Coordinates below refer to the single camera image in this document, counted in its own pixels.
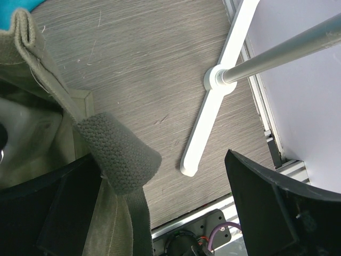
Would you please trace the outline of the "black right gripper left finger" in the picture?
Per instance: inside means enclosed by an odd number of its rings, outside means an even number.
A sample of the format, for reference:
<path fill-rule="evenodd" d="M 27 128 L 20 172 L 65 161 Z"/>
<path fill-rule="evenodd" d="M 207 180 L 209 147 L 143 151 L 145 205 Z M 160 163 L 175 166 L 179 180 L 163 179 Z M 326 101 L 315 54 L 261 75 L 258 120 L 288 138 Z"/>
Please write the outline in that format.
<path fill-rule="evenodd" d="M 101 182 L 84 156 L 1 190 L 1 255 L 82 255 Z"/>

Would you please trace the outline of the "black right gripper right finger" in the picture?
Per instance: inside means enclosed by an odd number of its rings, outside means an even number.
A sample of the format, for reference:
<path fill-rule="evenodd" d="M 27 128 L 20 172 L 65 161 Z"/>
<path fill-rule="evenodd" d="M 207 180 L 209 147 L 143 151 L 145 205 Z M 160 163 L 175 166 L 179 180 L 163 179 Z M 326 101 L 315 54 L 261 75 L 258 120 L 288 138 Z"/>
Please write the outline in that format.
<path fill-rule="evenodd" d="M 228 150 L 226 172 L 248 255 L 340 255 L 340 194 Z"/>

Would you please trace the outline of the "olive green canvas bag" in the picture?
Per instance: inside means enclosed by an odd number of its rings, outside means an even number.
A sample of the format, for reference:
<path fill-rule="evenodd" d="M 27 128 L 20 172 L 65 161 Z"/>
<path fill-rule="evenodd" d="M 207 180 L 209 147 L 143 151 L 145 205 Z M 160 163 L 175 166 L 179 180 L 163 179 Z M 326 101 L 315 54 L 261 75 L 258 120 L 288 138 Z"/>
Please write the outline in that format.
<path fill-rule="evenodd" d="M 1 30 L 1 190 L 91 156 L 102 179 L 82 255 L 153 255 L 143 186 L 161 155 L 109 113 L 74 102 L 29 11 Z"/>

